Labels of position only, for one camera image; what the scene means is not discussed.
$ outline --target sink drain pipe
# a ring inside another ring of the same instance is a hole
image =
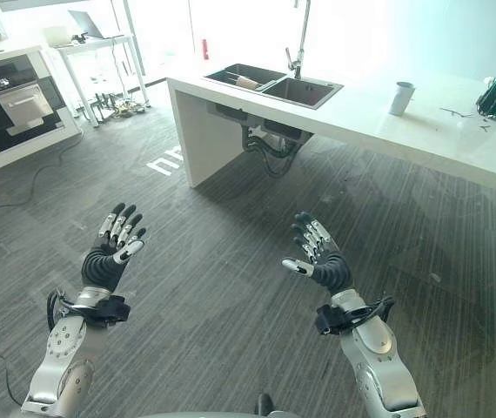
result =
[[[302,147],[302,144],[283,138],[286,143],[285,148],[283,150],[276,150],[271,145],[267,144],[262,138],[256,135],[251,135],[249,126],[241,126],[243,149],[246,152],[259,152],[264,160],[265,172],[267,172],[270,177],[274,179],[280,179],[283,177],[291,169],[292,161],[294,160],[298,150]],[[272,168],[270,156],[276,159],[284,160],[283,165],[278,170],[274,170]]]

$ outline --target faucet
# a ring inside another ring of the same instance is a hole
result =
[[[310,15],[310,2],[306,0],[306,13],[304,15],[304,24],[302,26],[302,37],[300,38],[300,48],[298,48],[298,55],[295,61],[291,59],[289,48],[285,48],[286,58],[289,60],[289,70],[294,70],[294,77],[300,79],[300,70],[302,69],[302,61],[304,60],[304,41],[306,39],[306,27],[308,26],[308,16]],[[298,0],[294,0],[294,7],[298,8]]]

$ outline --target silver robotic forearm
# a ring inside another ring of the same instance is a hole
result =
[[[366,303],[348,289],[332,296],[332,307],[353,311]],[[414,380],[397,353],[395,334],[378,316],[341,334],[341,347],[371,418],[426,417]]]
[[[94,307],[110,295],[101,287],[85,287],[74,307]],[[88,394],[106,332],[106,327],[89,325],[77,314],[61,318],[50,332],[47,352],[33,375],[21,411],[11,418],[76,416]]]

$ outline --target oven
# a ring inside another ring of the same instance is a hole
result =
[[[52,77],[39,78],[26,55],[0,60],[0,152],[63,126],[61,108]]]

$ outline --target oven door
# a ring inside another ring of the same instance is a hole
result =
[[[0,105],[14,124],[7,130],[11,136],[41,125],[53,112],[37,83],[0,91]]]

